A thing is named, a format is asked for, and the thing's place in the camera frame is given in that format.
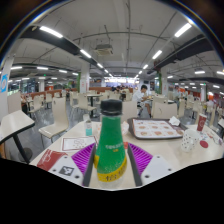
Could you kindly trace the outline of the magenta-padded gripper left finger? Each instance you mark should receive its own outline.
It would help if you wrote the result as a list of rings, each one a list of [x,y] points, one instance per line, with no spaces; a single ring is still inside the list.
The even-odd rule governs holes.
[[[88,187],[92,174],[96,144],[90,144],[72,156],[62,156],[49,170],[50,173],[80,186]]]

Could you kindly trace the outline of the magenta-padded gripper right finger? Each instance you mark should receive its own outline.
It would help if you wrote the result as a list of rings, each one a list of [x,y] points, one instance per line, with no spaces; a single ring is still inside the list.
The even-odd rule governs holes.
[[[128,144],[128,155],[137,186],[147,185],[174,172],[161,155],[151,155],[132,143]]]

